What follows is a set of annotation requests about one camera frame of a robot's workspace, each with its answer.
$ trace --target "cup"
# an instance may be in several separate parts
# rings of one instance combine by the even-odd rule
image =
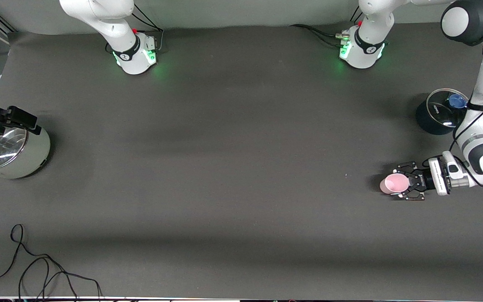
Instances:
[[[379,188],[385,194],[402,193],[410,186],[409,178],[401,173],[387,176],[379,184]]]

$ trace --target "gray table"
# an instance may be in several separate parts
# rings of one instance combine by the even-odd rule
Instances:
[[[54,151],[38,174],[0,179],[0,272],[21,222],[33,252],[109,296],[483,301],[483,189],[423,203],[377,189],[393,164],[448,148],[414,108],[437,88],[470,94],[481,49],[437,24],[389,40],[354,70],[303,29],[174,30],[130,76],[98,34],[16,36],[0,106],[37,114]]]

